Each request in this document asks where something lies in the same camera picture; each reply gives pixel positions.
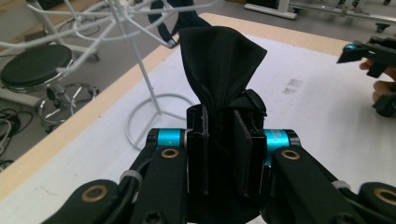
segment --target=white wire rack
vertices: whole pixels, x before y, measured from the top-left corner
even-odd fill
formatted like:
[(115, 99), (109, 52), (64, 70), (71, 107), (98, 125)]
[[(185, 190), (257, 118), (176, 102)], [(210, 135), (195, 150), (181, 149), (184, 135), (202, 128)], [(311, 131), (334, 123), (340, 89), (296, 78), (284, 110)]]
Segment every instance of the white wire rack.
[[(33, 12), (37, 15), (37, 17), (39, 17), (40, 20), (44, 23), (44, 26), (46, 27), (46, 29), (49, 30), (49, 35), (46, 37), (36, 39), (36, 40), (18, 43), (18, 44), (0, 42), (0, 47), (11, 48), (11, 49), (27, 49), (27, 48), (30, 48), (33, 46), (48, 43), (50, 41), (56, 41), (60, 44), (64, 44), (64, 42), (62, 41), (62, 37), (67, 36), (67, 35), (76, 35), (81, 39), (91, 41), (91, 44), (85, 49), (85, 51), (78, 57), (78, 59), (75, 60), (75, 62), (71, 66), (57, 68), (58, 72), (71, 73), (71, 72), (74, 72), (75, 70), (77, 70), (85, 62), (85, 60), (88, 57), (90, 57), (93, 53), (95, 53), (97, 47), (101, 43), (109, 42), (109, 41), (120, 41), (120, 40), (124, 40), (124, 41), (128, 42), (129, 45), (132, 47), (132, 50), (136, 56), (137, 62), (138, 62), (139, 67), (142, 71), (142, 74), (143, 74), (143, 77), (147, 84), (147, 87), (149, 90), (149, 95), (150, 95), (148, 100), (143, 101), (132, 112), (132, 114), (129, 117), (129, 120), (127, 122), (127, 127), (125, 129), (128, 140), (131, 142), (133, 147), (136, 149), (141, 149), (142, 147), (140, 147), (138, 145), (138, 143), (141, 140), (141, 138), (145, 135), (145, 133), (149, 130), (149, 126), (152, 125), (152, 121), (154, 121), (156, 117), (167, 115), (167, 116), (174, 117), (176, 119), (184, 119), (175, 113), (162, 110), (158, 103), (158, 98), (165, 97), (165, 96), (174, 97), (174, 98), (177, 98), (184, 102), (188, 102), (190, 105), (192, 105), (192, 101), (190, 101), (189, 99), (185, 98), (184, 96), (178, 95), (178, 94), (173, 94), (173, 93), (167, 94), (166, 93), (166, 94), (162, 94), (162, 95), (156, 95), (154, 93), (153, 88), (150, 83), (150, 80), (149, 80), (148, 73), (145, 68), (145, 65), (143, 64), (143, 60), (140, 55), (138, 46), (136, 45), (136, 43), (134, 41), (135, 38), (138, 35), (142, 35), (142, 34), (147, 35), (150, 38), (156, 40), (161, 45), (163, 45), (167, 48), (172, 48), (174, 45), (172, 45), (170, 43), (166, 43), (161, 38), (159, 38), (154, 33), (152, 33), (151, 30), (153, 28), (156, 28), (160, 24), (162, 24), (166, 19), (170, 18), (174, 13), (194, 11), (197, 9), (211, 8), (211, 7), (214, 7), (221, 0), (212, 0), (211, 2), (208, 2), (208, 3), (187, 6), (187, 7), (172, 7), (166, 0), (161, 0), (161, 1), (163, 1), (163, 8), (149, 9), (149, 6), (154, 1), (158, 1), (158, 0), (145, 0), (138, 4), (136, 4), (133, 0), (106, 0), (106, 1), (102, 1), (102, 2), (99, 2), (95, 5), (93, 5), (82, 12), (78, 12), (73, 9), (69, 0), (64, 0), (65, 4), (67, 5), (68, 11), (43, 10), (41, 8), (41, 6), (37, 3), (37, 1), (30, 0), (30, 1), (27, 1), (28, 7), (31, 10), (33, 10)], [(109, 7), (110, 10), (108, 12), (96, 11), (97, 8), (100, 8), (103, 6)], [(134, 20), (134, 16), (137, 16), (137, 15), (147, 15), (148, 16), (148, 15), (152, 15), (152, 14), (161, 14), (161, 17), (158, 20), (156, 20), (155, 22), (151, 23), (150, 25), (142, 26)], [(73, 17), (75, 22), (73, 22), (71, 29), (58, 32), (55, 29), (53, 29), (53, 26), (51, 25), (50, 20), (48, 19), (48, 15), (71, 16), (71, 17)], [(96, 17), (99, 17), (100, 19), (90, 22), (90, 23), (83, 24), (82, 20), (83, 20), (83, 18), (85, 18), (87, 16), (96, 16)], [(99, 36), (97, 36), (97, 37), (86, 36), (82, 33), (82, 31), (87, 30), (92, 27), (95, 27), (95, 26), (98, 26), (98, 25), (105, 27), (105, 29), (102, 31), (101, 34), (99, 34)], [(117, 28), (120, 31), (120, 35), (110, 36), (110, 32)], [(130, 127), (129, 127), (132, 124), (132, 120), (134, 119), (134, 114), (142, 105), (148, 104), (150, 102), (154, 103), (155, 108), (156, 108), (156, 113), (155, 113), (154, 117), (149, 118), (149, 121), (147, 122), (147, 126), (146, 126), (145, 130), (134, 140), (130, 133)]]

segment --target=human hand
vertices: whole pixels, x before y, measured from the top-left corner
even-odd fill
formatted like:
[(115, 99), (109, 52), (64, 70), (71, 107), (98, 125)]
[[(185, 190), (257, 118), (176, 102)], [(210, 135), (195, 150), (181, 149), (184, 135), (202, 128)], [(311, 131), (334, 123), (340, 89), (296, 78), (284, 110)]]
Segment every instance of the human hand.
[[(361, 63), (359, 68), (361, 70), (369, 70), (373, 66), (374, 62), (372, 60), (367, 60), (364, 63)], [(389, 66), (385, 71), (385, 74), (387, 74), (390, 78), (393, 79), (391, 82), (387, 81), (377, 81), (374, 84), (374, 90), (375, 92), (373, 93), (373, 100), (376, 102), (382, 95), (384, 94), (389, 94), (393, 93), (396, 91), (396, 66)]]

